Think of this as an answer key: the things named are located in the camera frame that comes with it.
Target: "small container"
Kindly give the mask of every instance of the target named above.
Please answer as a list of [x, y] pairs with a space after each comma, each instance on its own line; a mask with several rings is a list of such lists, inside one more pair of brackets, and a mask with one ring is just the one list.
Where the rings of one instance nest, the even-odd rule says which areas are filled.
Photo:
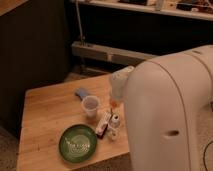
[[83, 98], [81, 106], [86, 113], [87, 118], [95, 118], [100, 106], [100, 99], [97, 96], [88, 95]]
[[119, 134], [119, 127], [120, 127], [120, 118], [118, 115], [114, 114], [111, 120], [109, 121], [107, 130], [107, 135], [111, 140], [115, 141], [117, 139]]

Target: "shelf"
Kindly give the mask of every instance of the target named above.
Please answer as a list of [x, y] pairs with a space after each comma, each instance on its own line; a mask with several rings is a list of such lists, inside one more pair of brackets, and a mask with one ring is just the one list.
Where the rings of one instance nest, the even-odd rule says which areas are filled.
[[117, 2], [116, 0], [90, 0], [90, 1], [78, 0], [78, 3], [85, 4], [85, 5], [106, 7], [106, 8], [115, 8], [115, 9], [130, 10], [130, 11], [137, 11], [137, 12], [145, 12], [145, 13], [153, 13], [153, 14], [160, 14], [160, 15], [170, 15], [170, 16], [178, 16], [178, 17], [213, 21], [213, 14], [182, 11], [182, 10], [178, 10], [178, 9], [156, 10], [155, 6], [144, 6], [144, 5], [120, 3], [120, 2]]

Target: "small bottle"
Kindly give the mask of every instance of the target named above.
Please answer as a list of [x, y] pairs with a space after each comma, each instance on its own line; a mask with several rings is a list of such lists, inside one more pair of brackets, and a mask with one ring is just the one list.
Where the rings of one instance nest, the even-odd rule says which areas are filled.
[[108, 123], [107, 135], [111, 140], [116, 140], [119, 133], [120, 118], [118, 115], [113, 114]]

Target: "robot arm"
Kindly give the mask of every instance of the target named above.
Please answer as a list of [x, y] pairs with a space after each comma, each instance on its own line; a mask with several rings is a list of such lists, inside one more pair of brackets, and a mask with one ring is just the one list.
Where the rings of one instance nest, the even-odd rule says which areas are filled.
[[140, 64], [124, 89], [135, 171], [198, 171], [196, 114], [212, 100], [213, 47]]

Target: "white cup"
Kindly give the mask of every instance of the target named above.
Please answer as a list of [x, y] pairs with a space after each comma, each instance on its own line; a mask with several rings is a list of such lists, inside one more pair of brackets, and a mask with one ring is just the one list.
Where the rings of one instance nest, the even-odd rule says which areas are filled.
[[97, 96], [86, 96], [81, 102], [82, 108], [88, 118], [94, 118], [98, 112], [100, 99]]

